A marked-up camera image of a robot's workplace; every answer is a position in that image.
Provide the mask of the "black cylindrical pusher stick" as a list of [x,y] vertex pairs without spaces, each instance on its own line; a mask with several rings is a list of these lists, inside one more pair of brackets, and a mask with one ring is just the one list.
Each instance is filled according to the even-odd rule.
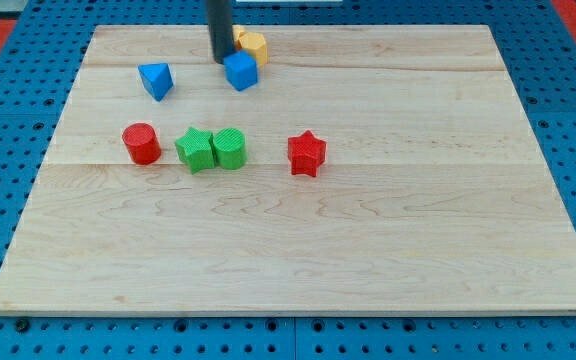
[[226,57],[236,52],[231,2],[206,0],[205,10],[213,59],[223,64]]

